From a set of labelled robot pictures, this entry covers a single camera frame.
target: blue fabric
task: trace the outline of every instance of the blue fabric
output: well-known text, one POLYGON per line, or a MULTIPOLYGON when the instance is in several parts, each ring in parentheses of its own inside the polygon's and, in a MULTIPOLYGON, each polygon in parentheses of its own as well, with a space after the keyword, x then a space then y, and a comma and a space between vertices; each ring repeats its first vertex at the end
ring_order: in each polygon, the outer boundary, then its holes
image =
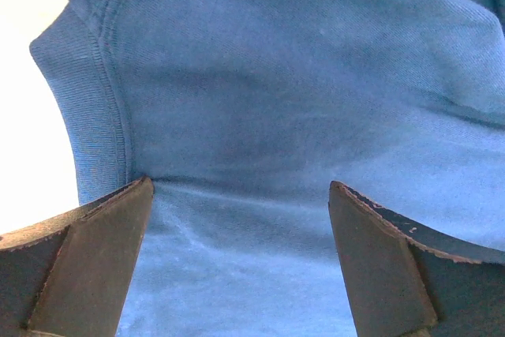
POLYGON ((141 175, 118 336, 355 336, 332 180, 505 249, 505 0, 69 0, 31 50, 86 203, 141 175))

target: ribbed cuff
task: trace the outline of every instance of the ribbed cuff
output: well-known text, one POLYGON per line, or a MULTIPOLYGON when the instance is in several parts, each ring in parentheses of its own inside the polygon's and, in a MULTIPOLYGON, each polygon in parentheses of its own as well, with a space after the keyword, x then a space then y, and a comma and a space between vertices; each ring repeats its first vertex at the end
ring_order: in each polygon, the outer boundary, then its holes
POLYGON ((122 128, 125 115, 120 112, 118 94, 96 38, 67 6, 32 42, 30 51, 65 121, 80 203, 130 182, 129 141, 122 128))

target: blue sweatshirt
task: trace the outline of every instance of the blue sweatshirt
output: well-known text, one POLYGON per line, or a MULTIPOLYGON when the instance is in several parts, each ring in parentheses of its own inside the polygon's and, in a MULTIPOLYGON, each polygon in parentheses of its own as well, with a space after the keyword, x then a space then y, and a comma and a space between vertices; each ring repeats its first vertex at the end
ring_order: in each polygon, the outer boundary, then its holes
POLYGON ((31 52, 80 202, 155 185, 118 336, 355 336, 332 180, 505 249, 504 25, 505 0, 69 0, 31 52))

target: bright background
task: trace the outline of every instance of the bright background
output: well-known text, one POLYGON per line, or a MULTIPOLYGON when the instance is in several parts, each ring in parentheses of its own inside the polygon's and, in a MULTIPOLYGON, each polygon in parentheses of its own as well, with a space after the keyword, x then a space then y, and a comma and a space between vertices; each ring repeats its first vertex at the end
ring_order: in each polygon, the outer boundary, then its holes
POLYGON ((0 0, 0 234, 75 208, 72 151, 28 45, 67 0, 0 0))

